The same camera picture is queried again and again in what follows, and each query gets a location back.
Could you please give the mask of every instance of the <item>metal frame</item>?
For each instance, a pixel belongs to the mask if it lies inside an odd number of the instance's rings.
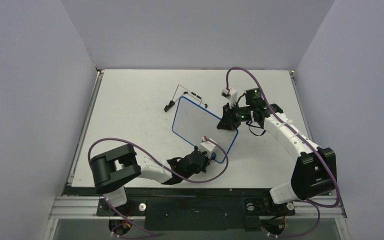
[[[43,234],[43,240],[53,240],[55,230],[57,229],[58,219],[52,218],[47,221],[45,233]]]
[[[80,137],[79,137],[79,140],[77,143],[77,148],[75,150],[73,163],[71,165],[70,173],[68,175],[68,179],[67,179],[67,185],[68,186],[71,186],[73,179],[74,179],[74,174],[76,171],[77,162],[79,161],[80,151],[83,147],[83,142],[85,140],[86,132],[88,131],[89,122],[91,121],[92,112],[94,111],[95,102],[97,100],[98,91],[99,91],[99,88],[101,86],[102,78],[104,76],[104,71],[105,70],[100,70],[100,71],[98,71],[98,73],[96,75],[95,86],[93,87],[92,95],[90,96],[89,107],[87,109],[86,116],[84,117],[83,127],[81,128],[81,133],[80,133]]]
[[[49,219],[121,219],[119,216],[97,216],[100,196],[58,196],[53,202]],[[322,204],[333,204],[335,196],[317,196],[312,200]],[[317,210],[308,203],[295,202],[295,216],[291,219],[316,219]],[[320,208],[320,218],[343,219],[345,211],[342,205],[334,208]],[[132,216],[131,219],[145,219],[145,216]]]

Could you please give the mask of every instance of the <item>gray wall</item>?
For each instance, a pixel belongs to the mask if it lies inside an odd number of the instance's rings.
[[[99,68],[292,70],[334,0],[61,0]]]
[[[314,140],[337,153],[353,239],[384,239],[384,0],[336,0],[296,81]]]
[[[96,71],[59,0],[0,0],[0,239],[41,239]]]

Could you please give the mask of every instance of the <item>purple cable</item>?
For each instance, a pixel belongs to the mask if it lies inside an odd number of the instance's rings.
[[[105,137],[105,138],[101,138],[99,140],[97,140],[96,142],[92,143],[92,145],[90,146],[89,148],[89,151],[87,152],[87,160],[89,161],[89,165],[91,165],[91,152],[92,152],[92,149],[95,147],[95,145],[97,145],[98,143],[100,142],[104,142],[104,141],[117,141],[117,142],[122,142],[122,143],[125,143],[125,144],[130,144],[132,145],[133,147],[141,150],[142,152],[144,152],[146,155],[148,155],[148,157],[151,158],[151,160],[156,163],[157,165],[159,165],[160,167],[163,167],[165,170],[169,171],[170,173],[176,175],[177,177],[179,177],[180,179],[182,180],[185,180],[186,182],[190,182],[190,183],[193,183],[193,184],[204,184],[204,183],[208,183],[208,182],[211,182],[215,179],[217,179],[218,177],[220,177],[224,172],[226,172],[226,170],[228,169],[228,166],[229,166],[229,157],[228,157],[228,154],[226,153],[226,151],[216,142],[208,139],[207,137],[204,137],[204,139],[212,144],[214,144],[215,146],[217,146],[217,148],[219,148],[224,156],[226,156],[226,165],[224,166],[224,169],[215,177],[213,178],[210,178],[208,180],[204,180],[204,181],[195,181],[195,180],[190,180],[190,179],[187,179],[186,177],[183,177],[182,175],[178,174],[177,172],[171,170],[171,168],[165,166],[164,164],[162,164],[160,161],[158,161],[154,156],[152,156],[149,152],[147,152],[145,149],[143,149],[142,147],[138,146],[137,144],[131,142],[131,141],[127,141],[127,140],[124,140],[124,139],[120,139],[120,138],[116,138],[116,137]]]
[[[146,230],[144,227],[142,226],[139,226],[138,224],[136,224],[135,222],[133,222],[132,220],[128,219],[128,217],[126,217],[125,215],[123,215],[120,211],[118,211],[108,200],[106,200],[106,203],[108,204],[108,206],[116,213],[118,214],[120,217],[122,217],[124,220],[126,220],[128,223],[130,223],[131,225],[139,228],[140,230],[144,231],[145,233],[149,234],[150,236],[119,236],[120,238],[122,239],[147,239],[147,238],[153,238],[153,237],[158,237],[158,234],[156,234],[155,232],[151,232],[149,230]],[[118,226],[115,226],[111,232],[114,232],[114,230],[119,227],[120,225]]]
[[[319,225],[319,223],[320,223],[320,209],[319,209],[319,207],[318,207],[316,204],[314,204],[314,203],[312,203],[312,202],[309,202],[309,201],[297,201],[297,202],[308,203],[308,204],[313,205],[313,206],[315,207],[315,209],[317,209],[317,221],[315,222],[314,226],[312,226],[312,228],[308,229],[308,230],[305,231],[305,232],[298,233],[298,234],[289,234],[289,235],[277,235],[278,238],[296,238],[296,237],[302,237],[302,236],[305,236],[305,235],[311,233],[312,231],[314,231],[314,229],[316,229],[317,226]],[[264,231],[265,231],[266,233],[269,233],[270,236],[276,237],[275,234],[270,233],[270,232],[267,231],[267,229],[265,229],[264,227],[262,227],[262,229],[264,229]]]
[[[232,71],[232,70],[242,70],[244,71],[245,73],[247,73],[253,80],[254,82],[257,84],[258,86],[258,89],[261,93],[261,97],[262,99],[264,100],[265,104],[267,105],[267,108],[270,110],[271,114],[273,114],[273,116],[280,122],[280,123],[284,123],[284,121],[276,114],[276,112],[273,110],[272,106],[269,104],[269,101],[267,101],[267,98],[266,98],[266,95],[264,94],[263,92],[263,88],[261,87],[260,83],[258,82],[257,78],[250,72],[248,71],[247,69],[243,68],[243,67],[240,67],[240,66],[234,66],[234,67],[231,67],[227,73],[226,73],[226,89],[229,88],[229,73]],[[339,186],[338,186],[338,183],[334,177],[334,174],[332,173],[332,171],[329,169],[328,165],[326,164],[326,162],[323,160],[323,157],[319,154],[319,152],[305,139],[303,138],[303,136],[301,136],[301,134],[298,134],[297,131],[295,131],[295,129],[293,127],[291,127],[289,124],[285,124],[285,126],[291,130],[291,132],[293,132],[293,134],[296,134],[297,137],[303,141],[313,152],[314,154],[317,156],[317,158],[320,160],[321,164],[323,165],[323,167],[326,169],[326,172],[327,174],[329,175],[330,179],[332,179],[332,182],[333,182],[333,185],[336,189],[336,201],[334,204],[332,205],[327,205],[327,204],[322,204],[322,203],[318,203],[318,202],[315,202],[313,200],[310,200],[308,199],[307,201],[310,203],[310,204],[314,204],[314,205],[317,205],[319,207],[324,207],[324,208],[335,208],[336,206],[339,205],[339,203],[341,202],[341,193],[339,191]]]

